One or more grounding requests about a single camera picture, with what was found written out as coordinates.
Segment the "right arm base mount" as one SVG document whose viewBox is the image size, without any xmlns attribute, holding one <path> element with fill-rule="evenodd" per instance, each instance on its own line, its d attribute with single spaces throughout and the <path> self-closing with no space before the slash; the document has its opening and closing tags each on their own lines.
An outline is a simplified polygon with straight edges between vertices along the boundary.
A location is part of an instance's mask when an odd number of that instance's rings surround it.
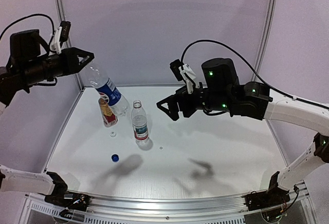
<svg viewBox="0 0 329 224">
<path fill-rule="evenodd" d="M 266 223 L 279 223 L 284 214 L 293 206 L 299 197 L 300 189 L 294 185 L 295 199 L 290 201 L 289 191 L 279 188 L 279 171 L 271 176 L 269 187 L 264 191 L 252 191 L 244 195 L 248 211 L 261 210 L 261 216 Z"/>
</svg>

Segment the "blue bottle cap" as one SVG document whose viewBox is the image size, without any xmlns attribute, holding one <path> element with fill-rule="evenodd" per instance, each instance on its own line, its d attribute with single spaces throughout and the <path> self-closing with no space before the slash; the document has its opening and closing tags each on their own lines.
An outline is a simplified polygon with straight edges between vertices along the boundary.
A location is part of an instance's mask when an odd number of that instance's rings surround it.
<svg viewBox="0 0 329 224">
<path fill-rule="evenodd" d="M 119 156 L 117 154 L 113 154 L 111 156 L 111 160 L 112 160 L 112 162 L 118 162 L 119 161 Z"/>
</svg>

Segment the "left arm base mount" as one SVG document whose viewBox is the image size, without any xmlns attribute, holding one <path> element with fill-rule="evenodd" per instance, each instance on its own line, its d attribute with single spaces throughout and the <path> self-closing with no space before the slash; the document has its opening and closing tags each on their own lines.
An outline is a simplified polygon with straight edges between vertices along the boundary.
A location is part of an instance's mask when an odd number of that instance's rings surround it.
<svg viewBox="0 0 329 224">
<path fill-rule="evenodd" d="M 45 196 L 45 202 L 62 207 L 59 216 L 71 219 L 75 210 L 86 212 L 90 203 L 90 196 L 83 193 L 74 193 L 68 190 L 64 180 L 54 172 L 47 172 L 54 183 L 54 189 L 50 195 Z"/>
</svg>

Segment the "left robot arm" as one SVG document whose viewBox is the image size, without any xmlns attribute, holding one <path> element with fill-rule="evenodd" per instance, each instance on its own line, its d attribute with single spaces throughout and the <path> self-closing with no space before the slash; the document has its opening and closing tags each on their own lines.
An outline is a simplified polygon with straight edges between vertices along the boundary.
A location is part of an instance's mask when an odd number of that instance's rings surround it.
<svg viewBox="0 0 329 224">
<path fill-rule="evenodd" d="M 38 29 L 12 34 L 10 58 L 1 67 L 1 111 L 18 91 L 29 93 L 33 86 L 55 86 L 58 77 L 79 73 L 94 57 L 92 52 L 76 47 L 50 54 L 50 47 Z M 57 196 L 67 191 L 67 184 L 57 173 L 38 174 L 1 165 L 1 191 Z"/>
</svg>

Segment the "blue cap water bottle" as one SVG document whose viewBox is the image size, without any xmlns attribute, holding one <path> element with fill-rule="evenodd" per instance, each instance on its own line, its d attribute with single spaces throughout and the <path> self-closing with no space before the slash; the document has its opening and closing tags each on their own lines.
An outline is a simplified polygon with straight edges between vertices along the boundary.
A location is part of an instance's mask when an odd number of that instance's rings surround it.
<svg viewBox="0 0 329 224">
<path fill-rule="evenodd" d="M 112 112 L 116 116 L 126 116 L 130 105 L 107 72 L 97 63 L 89 63 L 85 75 L 88 83 L 98 92 L 101 99 L 108 104 Z"/>
</svg>

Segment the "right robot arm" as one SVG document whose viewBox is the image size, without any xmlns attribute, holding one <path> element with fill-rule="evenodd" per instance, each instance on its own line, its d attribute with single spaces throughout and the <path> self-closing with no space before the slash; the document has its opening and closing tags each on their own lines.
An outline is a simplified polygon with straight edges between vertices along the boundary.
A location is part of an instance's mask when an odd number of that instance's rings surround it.
<svg viewBox="0 0 329 224">
<path fill-rule="evenodd" d="M 272 175 L 268 192 L 288 192 L 320 166 L 328 163 L 328 105 L 281 94 L 260 82 L 239 84 L 232 59 L 215 58 L 202 63 L 206 87 L 196 82 L 195 73 L 175 60 L 170 69 L 185 85 L 175 94 L 157 102 L 157 107 L 173 121 L 179 113 L 191 117 L 197 110 L 209 116 L 230 116 L 276 120 L 316 131 L 313 142 L 293 163 Z"/>
</svg>

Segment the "white bottle cap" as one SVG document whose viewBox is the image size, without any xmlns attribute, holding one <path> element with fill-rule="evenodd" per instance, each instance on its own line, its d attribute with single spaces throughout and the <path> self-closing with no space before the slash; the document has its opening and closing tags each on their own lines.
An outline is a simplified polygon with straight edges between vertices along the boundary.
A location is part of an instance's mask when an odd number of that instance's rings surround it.
<svg viewBox="0 0 329 224">
<path fill-rule="evenodd" d="M 116 137 L 116 132 L 114 130 L 112 130 L 109 134 L 111 137 Z"/>
</svg>

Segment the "red cap water bottle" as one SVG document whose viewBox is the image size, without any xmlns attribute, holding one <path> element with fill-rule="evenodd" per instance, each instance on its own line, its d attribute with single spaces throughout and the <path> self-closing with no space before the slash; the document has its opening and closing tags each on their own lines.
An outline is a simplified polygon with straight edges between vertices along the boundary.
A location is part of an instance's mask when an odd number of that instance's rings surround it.
<svg viewBox="0 0 329 224">
<path fill-rule="evenodd" d="M 146 144 L 149 139 L 147 114 L 140 100 L 133 102 L 131 113 L 134 138 L 137 144 Z"/>
</svg>

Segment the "gold label drink bottle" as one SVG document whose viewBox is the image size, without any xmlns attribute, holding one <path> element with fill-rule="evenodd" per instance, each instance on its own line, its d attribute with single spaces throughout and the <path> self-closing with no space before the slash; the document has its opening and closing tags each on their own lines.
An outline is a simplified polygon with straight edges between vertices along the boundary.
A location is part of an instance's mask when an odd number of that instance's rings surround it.
<svg viewBox="0 0 329 224">
<path fill-rule="evenodd" d="M 111 127 L 111 126 L 115 125 L 117 123 L 118 119 L 117 119 L 116 115 L 112 112 L 109 105 L 102 98 L 100 98 L 98 100 L 98 104 L 100 107 L 104 126 Z"/>
</svg>

